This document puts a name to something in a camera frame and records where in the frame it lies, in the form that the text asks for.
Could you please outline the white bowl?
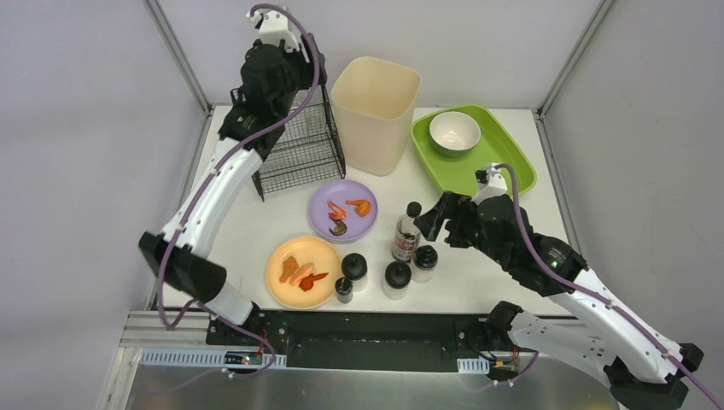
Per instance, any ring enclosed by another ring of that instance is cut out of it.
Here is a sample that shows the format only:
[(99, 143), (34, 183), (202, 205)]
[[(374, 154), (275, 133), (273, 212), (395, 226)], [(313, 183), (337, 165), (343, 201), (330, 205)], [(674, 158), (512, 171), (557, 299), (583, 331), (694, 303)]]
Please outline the white bowl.
[(458, 111), (437, 114), (429, 124), (435, 151), (448, 158), (467, 155), (480, 142), (482, 129), (469, 115)]

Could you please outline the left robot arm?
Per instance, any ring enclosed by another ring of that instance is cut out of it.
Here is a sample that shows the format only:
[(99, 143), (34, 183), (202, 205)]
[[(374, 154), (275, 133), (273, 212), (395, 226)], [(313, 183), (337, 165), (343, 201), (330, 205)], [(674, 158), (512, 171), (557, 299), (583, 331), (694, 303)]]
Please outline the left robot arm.
[(325, 81), (324, 57), (312, 35), (303, 37), (301, 47), (254, 42), (204, 176), (161, 233), (146, 231), (138, 243), (158, 291), (168, 284), (233, 325), (243, 325), (256, 305), (207, 257), (241, 188)]

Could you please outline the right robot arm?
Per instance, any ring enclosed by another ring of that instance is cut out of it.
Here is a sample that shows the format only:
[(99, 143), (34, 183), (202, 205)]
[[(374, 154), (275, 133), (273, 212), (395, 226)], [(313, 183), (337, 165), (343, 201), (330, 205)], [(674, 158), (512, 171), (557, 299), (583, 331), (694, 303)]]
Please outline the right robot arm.
[(473, 248), (522, 287), (572, 313), (592, 337), (580, 337), (510, 302), (486, 324), (508, 342), (560, 360), (597, 379), (628, 409), (679, 409), (704, 354), (644, 323), (566, 242), (533, 231), (515, 196), (445, 192), (414, 223), (428, 240), (446, 230), (454, 248)]

